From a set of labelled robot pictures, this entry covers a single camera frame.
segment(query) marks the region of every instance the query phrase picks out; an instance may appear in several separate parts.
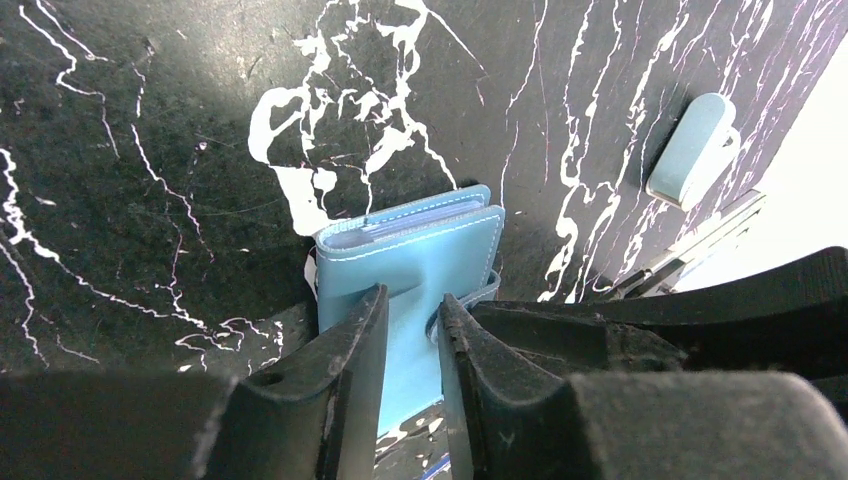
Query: small blue case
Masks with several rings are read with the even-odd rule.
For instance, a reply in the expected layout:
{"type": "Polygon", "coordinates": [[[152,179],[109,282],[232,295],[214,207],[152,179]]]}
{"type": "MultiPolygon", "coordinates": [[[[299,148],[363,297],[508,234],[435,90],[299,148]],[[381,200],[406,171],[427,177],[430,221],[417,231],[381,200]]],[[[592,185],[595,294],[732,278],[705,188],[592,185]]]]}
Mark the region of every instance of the small blue case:
{"type": "Polygon", "coordinates": [[[492,262],[505,213],[476,185],[333,224],[315,235],[318,325],[345,318],[377,283],[389,289],[389,338],[378,434],[442,396],[430,338],[445,293],[470,306],[491,300],[492,262]]]}

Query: wallet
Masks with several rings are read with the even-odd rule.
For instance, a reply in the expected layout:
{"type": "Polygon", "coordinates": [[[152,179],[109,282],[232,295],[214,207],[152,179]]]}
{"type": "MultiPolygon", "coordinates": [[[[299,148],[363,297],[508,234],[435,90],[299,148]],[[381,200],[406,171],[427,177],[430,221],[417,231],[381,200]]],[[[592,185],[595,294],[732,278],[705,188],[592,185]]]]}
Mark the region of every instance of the wallet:
{"type": "Polygon", "coordinates": [[[492,271],[504,209],[485,185],[330,225],[315,234],[321,332],[375,284],[389,290],[389,332],[378,435],[441,399],[434,328],[450,293],[469,308],[494,299],[492,271]]]}

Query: white floor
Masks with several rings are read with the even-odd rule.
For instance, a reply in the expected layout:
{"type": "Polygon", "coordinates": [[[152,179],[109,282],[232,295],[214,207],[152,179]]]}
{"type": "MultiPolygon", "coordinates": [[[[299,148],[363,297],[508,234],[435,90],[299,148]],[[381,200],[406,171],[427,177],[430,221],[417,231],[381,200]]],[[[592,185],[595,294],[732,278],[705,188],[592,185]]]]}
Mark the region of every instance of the white floor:
{"type": "Polygon", "coordinates": [[[848,247],[848,40],[822,74],[758,190],[768,204],[736,250],[678,283],[692,290],[743,278],[829,246],[848,247]]]}

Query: marble surface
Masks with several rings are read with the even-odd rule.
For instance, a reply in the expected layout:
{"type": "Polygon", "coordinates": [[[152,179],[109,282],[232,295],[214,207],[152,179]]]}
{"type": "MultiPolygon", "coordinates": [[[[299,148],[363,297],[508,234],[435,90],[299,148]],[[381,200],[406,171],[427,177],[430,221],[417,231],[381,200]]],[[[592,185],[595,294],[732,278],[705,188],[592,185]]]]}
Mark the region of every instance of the marble surface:
{"type": "Polygon", "coordinates": [[[591,299],[759,180],[846,28],[840,0],[0,0],[0,370],[247,375],[315,333],[312,233],[469,181],[508,212],[501,298],[591,299]],[[742,152],[686,215],[642,187],[710,91],[742,152]]]}

